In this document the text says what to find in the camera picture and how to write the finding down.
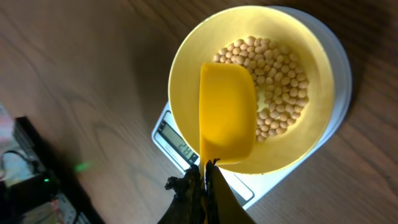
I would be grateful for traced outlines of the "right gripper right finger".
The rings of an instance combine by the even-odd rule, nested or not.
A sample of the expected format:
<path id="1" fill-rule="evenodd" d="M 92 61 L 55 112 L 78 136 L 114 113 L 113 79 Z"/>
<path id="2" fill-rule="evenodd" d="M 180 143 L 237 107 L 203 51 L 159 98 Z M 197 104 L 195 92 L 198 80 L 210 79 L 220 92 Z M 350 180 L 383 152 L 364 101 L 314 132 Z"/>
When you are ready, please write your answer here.
<path id="1" fill-rule="evenodd" d="M 233 191 L 216 163 L 209 160 L 205 167 L 207 220 L 211 224 L 254 224 L 254 220 L 240 206 Z"/>

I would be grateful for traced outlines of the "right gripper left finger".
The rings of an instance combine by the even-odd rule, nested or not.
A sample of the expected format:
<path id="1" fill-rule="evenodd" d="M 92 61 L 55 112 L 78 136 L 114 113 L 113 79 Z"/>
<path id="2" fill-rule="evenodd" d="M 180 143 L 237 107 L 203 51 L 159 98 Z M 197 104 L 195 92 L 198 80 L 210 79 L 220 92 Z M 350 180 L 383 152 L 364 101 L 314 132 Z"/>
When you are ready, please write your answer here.
<path id="1" fill-rule="evenodd" d="M 174 197 L 158 224 L 202 224 L 206 212 L 202 204 L 204 190 L 201 187 L 200 169 L 192 164 L 183 177 L 169 177 L 166 190 L 173 190 Z"/>

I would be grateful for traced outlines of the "yellow measuring scoop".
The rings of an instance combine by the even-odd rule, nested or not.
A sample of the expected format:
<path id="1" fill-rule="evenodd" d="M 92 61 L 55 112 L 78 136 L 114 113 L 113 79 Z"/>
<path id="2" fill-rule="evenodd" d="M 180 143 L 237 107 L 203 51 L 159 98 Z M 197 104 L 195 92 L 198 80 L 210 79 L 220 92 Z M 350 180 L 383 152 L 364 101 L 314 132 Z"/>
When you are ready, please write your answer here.
<path id="1" fill-rule="evenodd" d="M 255 143 L 256 91 L 240 65 L 204 63 L 200 71 L 200 173 L 208 161 L 231 165 L 247 159 Z"/>

